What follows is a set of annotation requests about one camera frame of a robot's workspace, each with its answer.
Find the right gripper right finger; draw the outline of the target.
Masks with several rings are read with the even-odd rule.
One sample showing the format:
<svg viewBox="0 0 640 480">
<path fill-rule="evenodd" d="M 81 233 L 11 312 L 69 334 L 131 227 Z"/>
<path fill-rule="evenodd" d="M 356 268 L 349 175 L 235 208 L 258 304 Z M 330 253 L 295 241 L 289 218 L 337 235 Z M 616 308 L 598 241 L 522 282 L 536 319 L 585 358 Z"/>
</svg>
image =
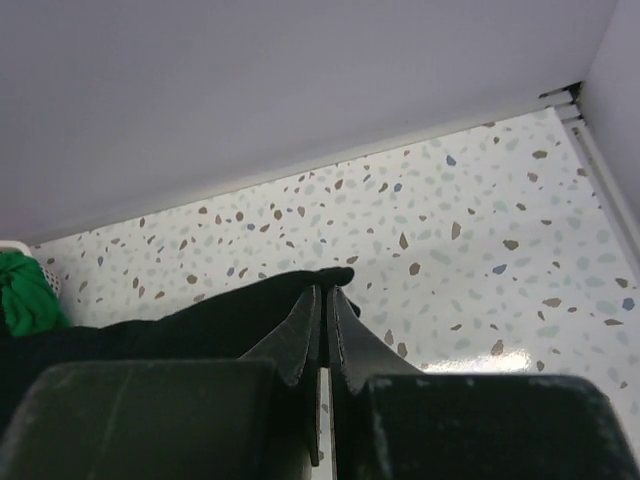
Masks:
<svg viewBox="0 0 640 480">
<path fill-rule="evenodd" d="M 361 322 L 341 289 L 326 303 L 335 477 L 419 478 L 426 377 Z"/>
</svg>

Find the black t-shirt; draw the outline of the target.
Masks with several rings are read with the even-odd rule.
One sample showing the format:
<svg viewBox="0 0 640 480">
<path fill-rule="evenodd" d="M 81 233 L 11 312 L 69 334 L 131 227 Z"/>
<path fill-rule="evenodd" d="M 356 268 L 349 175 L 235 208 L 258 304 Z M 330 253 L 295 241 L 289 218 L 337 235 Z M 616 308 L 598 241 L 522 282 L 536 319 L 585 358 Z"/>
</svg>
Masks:
<svg viewBox="0 0 640 480">
<path fill-rule="evenodd" d="M 158 320 L 67 327 L 1 338 L 1 407 L 13 409 L 46 369 L 67 362 L 238 358 L 274 330 L 309 287 L 343 287 L 351 267 L 292 271 L 210 297 Z"/>
</svg>

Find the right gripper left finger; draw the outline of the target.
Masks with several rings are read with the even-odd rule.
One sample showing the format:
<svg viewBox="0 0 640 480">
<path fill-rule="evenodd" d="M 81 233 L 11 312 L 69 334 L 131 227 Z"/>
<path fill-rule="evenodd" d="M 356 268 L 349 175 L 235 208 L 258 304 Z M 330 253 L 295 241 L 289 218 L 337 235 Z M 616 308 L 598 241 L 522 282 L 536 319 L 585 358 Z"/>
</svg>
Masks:
<svg viewBox="0 0 640 480">
<path fill-rule="evenodd" d="M 322 291 L 303 290 L 286 318 L 247 351 L 274 365 L 267 450 L 289 466 L 320 463 Z"/>
</svg>

